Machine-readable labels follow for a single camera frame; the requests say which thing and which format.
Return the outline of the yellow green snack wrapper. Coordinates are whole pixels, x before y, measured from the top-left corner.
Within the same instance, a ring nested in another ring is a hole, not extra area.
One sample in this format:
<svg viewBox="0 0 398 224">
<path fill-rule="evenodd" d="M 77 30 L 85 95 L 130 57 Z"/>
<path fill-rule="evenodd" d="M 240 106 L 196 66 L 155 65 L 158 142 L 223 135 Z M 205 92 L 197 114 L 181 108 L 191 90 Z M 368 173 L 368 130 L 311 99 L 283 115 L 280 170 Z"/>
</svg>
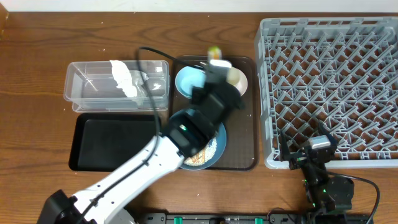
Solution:
<svg viewBox="0 0 398 224">
<path fill-rule="evenodd" d="M 207 51 L 208 60 L 221 60 L 222 59 L 222 51 L 217 46 L 212 46 L 208 48 Z"/>
</svg>

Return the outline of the white napkin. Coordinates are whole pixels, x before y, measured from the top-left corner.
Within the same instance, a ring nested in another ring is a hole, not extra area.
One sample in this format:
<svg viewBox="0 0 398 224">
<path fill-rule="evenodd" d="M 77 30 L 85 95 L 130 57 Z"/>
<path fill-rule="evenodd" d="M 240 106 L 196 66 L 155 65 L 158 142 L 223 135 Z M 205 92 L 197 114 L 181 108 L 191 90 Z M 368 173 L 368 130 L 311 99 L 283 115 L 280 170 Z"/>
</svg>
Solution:
<svg viewBox="0 0 398 224">
<path fill-rule="evenodd" d="M 147 91 L 144 88 L 144 83 L 148 80 L 147 74 L 140 70 L 130 70 L 119 60 L 110 60 L 110 62 L 111 73 L 117 83 L 116 88 L 121 89 L 129 100 L 141 106 L 147 98 Z"/>
</svg>

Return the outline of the wooden chopstick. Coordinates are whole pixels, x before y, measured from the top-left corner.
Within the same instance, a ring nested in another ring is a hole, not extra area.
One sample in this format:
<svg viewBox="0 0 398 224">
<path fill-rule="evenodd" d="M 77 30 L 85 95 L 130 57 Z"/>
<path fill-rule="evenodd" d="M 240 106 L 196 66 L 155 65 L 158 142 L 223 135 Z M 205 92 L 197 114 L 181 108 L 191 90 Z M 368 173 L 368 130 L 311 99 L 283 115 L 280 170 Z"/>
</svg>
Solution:
<svg viewBox="0 0 398 224">
<path fill-rule="evenodd" d="M 202 161 L 203 161 L 203 156 L 202 153 L 200 152 L 197 155 L 188 158 L 186 160 L 186 163 L 190 166 L 199 166 L 202 163 Z"/>
<path fill-rule="evenodd" d="M 204 148 L 200 152 L 202 153 L 202 156 L 203 156 L 203 161 L 202 161 L 201 164 L 206 163 L 209 159 L 211 159 L 213 157 L 213 150 L 212 150 L 212 148 L 210 146 Z"/>
</svg>

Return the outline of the white cup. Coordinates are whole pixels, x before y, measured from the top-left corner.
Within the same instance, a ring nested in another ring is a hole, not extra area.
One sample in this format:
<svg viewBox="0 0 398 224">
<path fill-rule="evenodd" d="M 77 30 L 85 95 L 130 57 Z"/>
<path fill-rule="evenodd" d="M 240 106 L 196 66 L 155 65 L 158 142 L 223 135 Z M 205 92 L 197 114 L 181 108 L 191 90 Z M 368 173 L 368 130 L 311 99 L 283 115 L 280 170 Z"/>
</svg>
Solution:
<svg viewBox="0 0 398 224">
<path fill-rule="evenodd" d="M 228 71 L 226 81 L 229 84 L 236 86 L 240 81 L 240 71 L 237 68 L 231 67 Z"/>
</svg>

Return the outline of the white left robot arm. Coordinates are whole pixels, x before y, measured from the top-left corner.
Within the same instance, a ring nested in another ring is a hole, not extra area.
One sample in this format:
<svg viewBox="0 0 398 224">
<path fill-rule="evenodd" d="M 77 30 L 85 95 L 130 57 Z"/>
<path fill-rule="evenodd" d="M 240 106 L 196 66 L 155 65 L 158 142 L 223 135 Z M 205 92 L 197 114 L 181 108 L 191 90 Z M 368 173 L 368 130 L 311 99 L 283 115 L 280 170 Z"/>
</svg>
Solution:
<svg viewBox="0 0 398 224">
<path fill-rule="evenodd" d="M 204 64 L 205 84 L 192 89 L 191 105 L 173 116 L 134 157 L 101 181 L 67 197 L 56 191 L 44 203 L 38 223 L 111 223 L 135 197 L 177 170 L 214 138 L 233 110 L 243 108 L 240 92 L 228 83 L 232 64 Z"/>
</svg>

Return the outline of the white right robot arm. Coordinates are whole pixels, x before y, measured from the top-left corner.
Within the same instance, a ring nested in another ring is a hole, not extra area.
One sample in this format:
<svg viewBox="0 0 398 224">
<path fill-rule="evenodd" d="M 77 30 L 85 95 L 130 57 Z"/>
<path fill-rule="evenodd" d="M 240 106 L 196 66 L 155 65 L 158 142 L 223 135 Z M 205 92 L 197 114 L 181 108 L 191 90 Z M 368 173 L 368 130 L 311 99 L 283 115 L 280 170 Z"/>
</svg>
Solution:
<svg viewBox="0 0 398 224">
<path fill-rule="evenodd" d="M 348 223 L 346 211 L 352 209 L 354 183 L 347 177 L 331 176 L 325 166 L 335 156 L 337 140 L 322 124 L 318 136 L 309 138 L 297 152 L 289 151 L 286 135 L 280 138 L 280 159 L 289 163 L 289 169 L 303 172 L 308 201 L 313 204 L 304 222 Z"/>
</svg>

